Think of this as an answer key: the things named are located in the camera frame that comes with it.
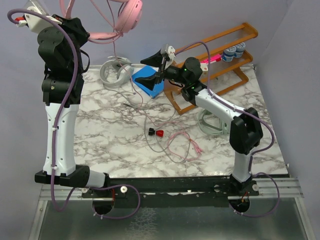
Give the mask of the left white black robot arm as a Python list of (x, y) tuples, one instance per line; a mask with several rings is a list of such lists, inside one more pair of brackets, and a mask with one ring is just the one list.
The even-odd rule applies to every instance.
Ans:
[(38, 54), (45, 63), (42, 82), (47, 115), (47, 150), (43, 169), (34, 180), (72, 188), (93, 188), (106, 197), (111, 190), (108, 174), (75, 163), (75, 123), (84, 86), (81, 47), (90, 34), (79, 18), (65, 19), (54, 14), (56, 26), (44, 28), (37, 36)]

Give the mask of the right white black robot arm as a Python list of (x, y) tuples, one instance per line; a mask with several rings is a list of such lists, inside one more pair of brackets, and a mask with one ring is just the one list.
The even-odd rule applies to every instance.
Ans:
[(250, 153), (260, 144), (263, 131), (258, 112), (250, 107), (244, 109), (212, 93), (208, 86), (200, 81), (203, 70), (200, 61), (188, 57), (182, 67), (173, 66), (173, 53), (158, 51), (154, 55), (140, 61), (141, 64), (157, 68), (157, 72), (149, 77), (139, 77), (137, 82), (152, 90), (163, 80), (173, 81), (181, 87), (185, 101), (203, 108), (227, 123), (229, 128), (229, 143), (235, 151), (234, 167), (231, 174), (233, 181), (229, 189), (240, 196), (248, 189), (247, 181), (250, 174)]

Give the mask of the pink grey headphones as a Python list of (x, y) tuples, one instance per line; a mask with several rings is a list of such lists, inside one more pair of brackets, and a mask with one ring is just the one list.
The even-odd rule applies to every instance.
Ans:
[(133, 30), (139, 23), (142, 10), (143, 2), (141, 0), (120, 0), (121, 3), (117, 15), (114, 15), (110, 1), (107, 2), (111, 20), (103, 13), (98, 5), (92, 0), (91, 4), (103, 17), (103, 19), (112, 27), (111, 32), (90, 32), (88, 41), (97, 45), (107, 45), (114, 43), (119, 38), (123, 37), (124, 34)]

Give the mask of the mint green headphones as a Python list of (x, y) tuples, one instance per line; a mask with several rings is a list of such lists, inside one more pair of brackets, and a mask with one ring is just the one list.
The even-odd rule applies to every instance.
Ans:
[(205, 109), (198, 114), (197, 125), (208, 136), (220, 136), (230, 133), (226, 122)]

